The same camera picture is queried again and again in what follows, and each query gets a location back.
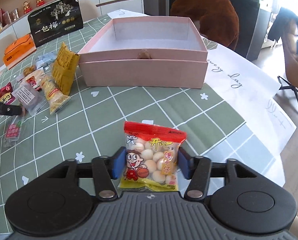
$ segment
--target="basketball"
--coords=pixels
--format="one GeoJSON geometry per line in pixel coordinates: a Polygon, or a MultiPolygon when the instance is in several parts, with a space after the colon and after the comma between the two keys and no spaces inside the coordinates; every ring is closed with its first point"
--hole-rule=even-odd
{"type": "Polygon", "coordinates": [[[149,170],[148,169],[144,169],[144,168],[140,168],[137,170],[137,174],[139,178],[146,178],[149,176],[149,170]]]}

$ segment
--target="metal screw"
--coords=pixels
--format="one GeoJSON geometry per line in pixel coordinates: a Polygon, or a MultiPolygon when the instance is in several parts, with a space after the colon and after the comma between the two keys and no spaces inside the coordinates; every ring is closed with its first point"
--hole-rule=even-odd
{"type": "Polygon", "coordinates": [[[191,198],[200,198],[203,196],[203,193],[200,190],[193,189],[189,190],[187,195],[191,198]]]}
{"type": "Polygon", "coordinates": [[[114,195],[115,193],[112,190],[103,190],[99,193],[99,196],[102,198],[112,198],[114,195]]]}

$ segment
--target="pink box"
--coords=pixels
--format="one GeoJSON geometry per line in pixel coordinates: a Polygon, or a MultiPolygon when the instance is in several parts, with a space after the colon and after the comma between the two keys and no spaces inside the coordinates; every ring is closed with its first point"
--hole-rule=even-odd
{"type": "Polygon", "coordinates": [[[201,36],[184,17],[112,19],[78,54],[89,87],[202,88],[208,67],[201,36]],[[151,59],[137,59],[144,51],[151,59]]]}

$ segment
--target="black circular cover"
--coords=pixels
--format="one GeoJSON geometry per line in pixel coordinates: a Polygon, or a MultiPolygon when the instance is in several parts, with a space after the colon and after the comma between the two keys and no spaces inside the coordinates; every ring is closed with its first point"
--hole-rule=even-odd
{"type": "Polygon", "coordinates": [[[44,185],[25,186],[8,198],[6,217],[17,231],[30,236],[54,236],[86,220],[93,208],[86,191],[50,180],[44,185]]]}
{"type": "Polygon", "coordinates": [[[247,234],[278,232],[293,222],[293,196],[268,179],[237,179],[217,190],[210,211],[224,225],[247,234]]]}

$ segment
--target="gray ribbed panel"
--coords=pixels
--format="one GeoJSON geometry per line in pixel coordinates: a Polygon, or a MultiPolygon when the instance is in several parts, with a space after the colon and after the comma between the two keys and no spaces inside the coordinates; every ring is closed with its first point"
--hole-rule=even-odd
{"type": "MultiPolygon", "coordinates": [[[[42,240],[14,233],[9,240],[42,240]]],[[[204,205],[183,200],[178,192],[125,192],[102,203],[79,228],[46,240],[296,240],[289,232],[244,236],[215,222],[204,205]]]]}

